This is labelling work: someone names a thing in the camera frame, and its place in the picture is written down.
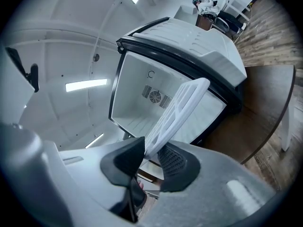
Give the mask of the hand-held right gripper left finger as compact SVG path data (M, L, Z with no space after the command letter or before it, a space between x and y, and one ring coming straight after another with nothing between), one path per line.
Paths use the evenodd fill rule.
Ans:
M145 139L61 151L59 153L75 183L107 210L122 210L145 203L145 192L136 176L144 157Z

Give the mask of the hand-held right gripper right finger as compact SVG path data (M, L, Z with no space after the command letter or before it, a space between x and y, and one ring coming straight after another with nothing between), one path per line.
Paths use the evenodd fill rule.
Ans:
M260 210L273 188L233 158L171 141L159 152L164 180L141 227L227 227Z

